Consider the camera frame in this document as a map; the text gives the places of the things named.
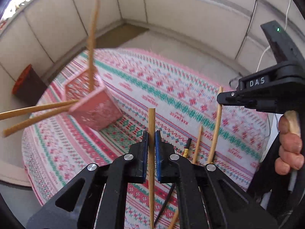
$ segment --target hand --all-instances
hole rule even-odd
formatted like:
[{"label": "hand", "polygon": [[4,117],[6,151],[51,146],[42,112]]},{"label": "hand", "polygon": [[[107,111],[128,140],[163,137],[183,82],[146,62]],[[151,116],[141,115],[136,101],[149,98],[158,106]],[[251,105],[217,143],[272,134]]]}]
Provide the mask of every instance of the hand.
[{"label": "hand", "polygon": [[280,142],[279,158],[275,161],[275,171],[279,175],[286,175],[292,169],[299,170],[304,164],[301,138],[289,132],[289,122],[282,116],[279,121]]}]

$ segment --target black device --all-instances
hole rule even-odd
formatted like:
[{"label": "black device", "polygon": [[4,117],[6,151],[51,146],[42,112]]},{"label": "black device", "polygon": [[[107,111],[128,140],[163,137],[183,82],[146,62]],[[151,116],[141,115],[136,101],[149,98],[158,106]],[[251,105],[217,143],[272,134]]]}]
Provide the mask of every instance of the black device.
[{"label": "black device", "polygon": [[[299,114],[301,138],[305,142],[305,60],[276,21],[263,24],[261,28],[277,64],[239,79],[236,91],[219,94],[217,102],[225,106],[244,106],[268,113],[284,114],[288,110],[295,110]],[[280,176],[275,172],[274,162],[279,157],[279,147],[278,135],[247,192],[260,199],[264,193],[272,190],[267,211],[278,220],[282,228],[294,228],[304,215],[296,215],[293,211],[305,209],[302,205],[305,203],[305,166],[298,171],[294,189],[289,192],[290,176]]]}]

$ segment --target round table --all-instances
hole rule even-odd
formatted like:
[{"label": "round table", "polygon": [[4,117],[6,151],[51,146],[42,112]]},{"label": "round table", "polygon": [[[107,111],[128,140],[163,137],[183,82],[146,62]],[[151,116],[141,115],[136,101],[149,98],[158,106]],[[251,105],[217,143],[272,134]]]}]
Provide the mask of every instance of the round table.
[{"label": "round table", "polygon": [[[68,64],[39,101],[59,102],[63,83],[87,65],[84,51]],[[78,124],[66,113],[24,130],[22,153],[33,190],[46,203],[89,163],[111,163],[141,140],[147,129],[148,108],[156,108],[156,130],[182,155],[192,138],[192,159],[199,125],[203,126],[197,164],[207,160],[215,127],[218,85],[161,56],[140,49],[97,49],[95,65],[123,117],[101,131]],[[244,107],[223,108],[214,163],[244,190],[247,189],[268,141],[267,115]],[[170,184],[155,186],[155,217]],[[157,228],[167,228],[177,209],[173,193]],[[126,228],[149,228],[148,182],[129,184]]]}]

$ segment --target dark bin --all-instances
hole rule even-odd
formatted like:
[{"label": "dark bin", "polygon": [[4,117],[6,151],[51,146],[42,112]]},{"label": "dark bin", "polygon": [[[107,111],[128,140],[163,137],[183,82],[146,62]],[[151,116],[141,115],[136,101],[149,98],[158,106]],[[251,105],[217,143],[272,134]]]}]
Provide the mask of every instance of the dark bin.
[{"label": "dark bin", "polygon": [[47,86],[30,64],[20,74],[13,87],[12,94],[28,106],[35,106],[46,89]]}]

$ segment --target pink plastic basket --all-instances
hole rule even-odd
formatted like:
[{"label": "pink plastic basket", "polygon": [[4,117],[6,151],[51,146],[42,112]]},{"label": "pink plastic basket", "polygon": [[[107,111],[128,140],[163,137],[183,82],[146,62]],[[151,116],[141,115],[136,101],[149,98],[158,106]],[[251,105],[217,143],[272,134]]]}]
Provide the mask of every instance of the pink plastic basket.
[{"label": "pink plastic basket", "polygon": [[71,77],[64,85],[64,100],[79,99],[69,110],[75,120],[99,131],[122,117],[116,101],[97,71],[94,75],[95,89],[89,93],[88,69]]}]

